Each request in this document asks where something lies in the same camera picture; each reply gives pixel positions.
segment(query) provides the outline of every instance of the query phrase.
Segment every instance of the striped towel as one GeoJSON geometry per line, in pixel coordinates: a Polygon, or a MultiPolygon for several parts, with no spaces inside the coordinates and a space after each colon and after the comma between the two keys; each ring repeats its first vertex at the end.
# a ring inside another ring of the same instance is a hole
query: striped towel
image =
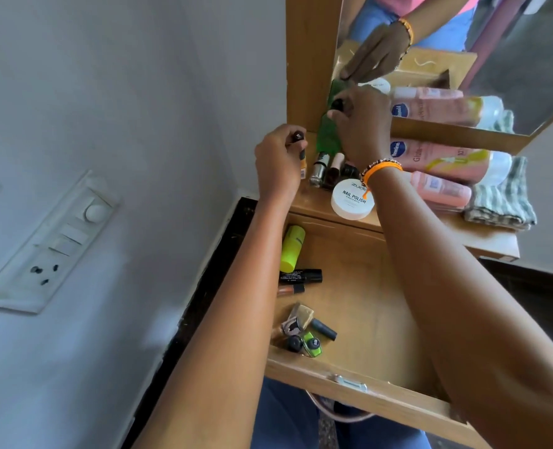
{"type": "Polygon", "coordinates": [[[536,225],[534,208],[527,201],[526,165],[526,157],[514,157],[509,175],[498,186],[476,184],[465,207],[465,220],[515,230],[536,225]]]}

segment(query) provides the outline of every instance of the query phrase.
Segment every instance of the pink shirt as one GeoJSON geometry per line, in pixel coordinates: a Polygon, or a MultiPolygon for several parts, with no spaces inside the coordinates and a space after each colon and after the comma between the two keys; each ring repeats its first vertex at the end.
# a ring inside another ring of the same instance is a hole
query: pink shirt
{"type": "MultiPolygon", "coordinates": [[[[424,0],[376,0],[379,4],[402,17],[412,12],[416,7],[420,6],[424,0]]],[[[459,12],[469,11],[476,7],[479,0],[469,0],[463,9],[459,12]]]]}

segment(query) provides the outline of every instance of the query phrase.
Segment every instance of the floor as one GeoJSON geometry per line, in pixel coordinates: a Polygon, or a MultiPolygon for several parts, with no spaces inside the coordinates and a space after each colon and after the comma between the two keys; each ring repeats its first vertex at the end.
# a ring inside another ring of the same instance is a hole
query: floor
{"type": "MultiPolygon", "coordinates": [[[[490,0],[481,0],[468,49],[491,12],[490,0]]],[[[516,133],[530,135],[553,116],[553,0],[510,26],[476,74],[470,93],[502,97],[505,107],[515,112],[516,133]]]]}
{"type": "MultiPolygon", "coordinates": [[[[185,311],[179,325],[179,331],[169,345],[163,363],[156,372],[152,384],[135,413],[133,425],[122,449],[129,449],[133,445],[149,419],[164,385],[204,317],[222,283],[222,279],[237,254],[237,250],[241,246],[243,237],[253,218],[255,204],[255,200],[246,198],[239,201],[233,218],[229,222],[218,248],[213,253],[206,271],[198,283],[198,288],[191,299],[190,305],[185,311]]],[[[480,261],[553,339],[553,274],[495,260],[481,259],[480,261]]],[[[462,445],[446,441],[435,435],[429,435],[428,438],[432,449],[464,448],[462,445]]],[[[321,418],[319,439],[321,449],[338,448],[334,423],[328,418],[321,418]]]]}

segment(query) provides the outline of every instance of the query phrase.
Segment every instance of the mirror frame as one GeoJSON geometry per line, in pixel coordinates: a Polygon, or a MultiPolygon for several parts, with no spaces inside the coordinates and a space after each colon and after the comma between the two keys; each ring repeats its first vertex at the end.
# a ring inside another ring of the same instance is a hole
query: mirror frame
{"type": "MultiPolygon", "coordinates": [[[[317,132],[330,91],[343,0],[286,0],[287,122],[317,132]]],[[[553,123],[553,116],[532,135],[393,118],[391,136],[462,148],[519,154],[553,123]]]]}

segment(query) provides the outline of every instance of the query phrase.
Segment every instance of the open drawer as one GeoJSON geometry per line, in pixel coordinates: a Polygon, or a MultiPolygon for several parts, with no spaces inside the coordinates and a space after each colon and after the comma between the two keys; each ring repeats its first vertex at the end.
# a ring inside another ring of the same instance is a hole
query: open drawer
{"type": "Polygon", "coordinates": [[[338,332],[314,359],[270,347],[265,374],[475,448],[488,448],[469,425],[452,418],[451,405],[427,355],[395,277],[383,234],[332,221],[289,214],[306,238],[298,268],[321,268],[324,281],[276,301],[274,324],[296,301],[338,332]],[[340,385],[334,376],[363,383],[340,385]]]}
{"type": "MultiPolygon", "coordinates": [[[[310,173],[316,158],[316,136],[313,132],[306,134],[307,166],[310,173]]],[[[382,233],[376,209],[372,210],[366,218],[345,220],[332,210],[331,196],[332,193],[322,188],[310,187],[309,180],[302,180],[291,205],[291,212],[382,233]]],[[[475,256],[507,261],[519,258],[517,234],[514,230],[467,222],[459,214],[442,214],[439,218],[451,230],[455,239],[466,246],[475,256]]]]}

